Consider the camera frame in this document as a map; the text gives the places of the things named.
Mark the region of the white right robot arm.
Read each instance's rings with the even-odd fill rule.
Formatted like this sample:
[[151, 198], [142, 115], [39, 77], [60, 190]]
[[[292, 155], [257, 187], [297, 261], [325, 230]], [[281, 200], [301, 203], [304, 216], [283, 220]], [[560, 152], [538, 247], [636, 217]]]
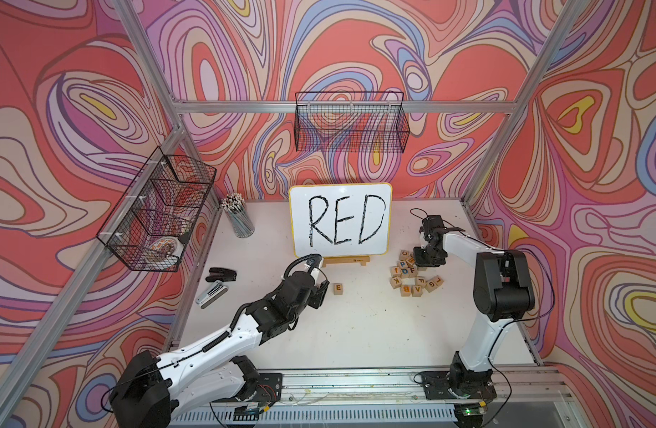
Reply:
[[447, 224], [440, 215], [426, 215], [421, 221], [423, 245], [413, 249], [418, 267], [437, 268], [454, 255], [474, 270], [472, 299], [477, 315], [446, 378], [452, 396], [470, 398], [490, 387], [495, 355], [509, 326], [535, 307], [529, 263], [521, 251], [485, 244]]

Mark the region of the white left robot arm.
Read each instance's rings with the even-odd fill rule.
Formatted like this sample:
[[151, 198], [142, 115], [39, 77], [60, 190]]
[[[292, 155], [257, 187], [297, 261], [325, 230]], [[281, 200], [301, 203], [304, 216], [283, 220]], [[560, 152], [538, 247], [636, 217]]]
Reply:
[[246, 401], [258, 375], [246, 352], [295, 329], [305, 308], [318, 309], [330, 287], [318, 267], [286, 274], [263, 298], [238, 308], [229, 326], [176, 351], [134, 356], [108, 395], [120, 427], [167, 427], [204, 401]]

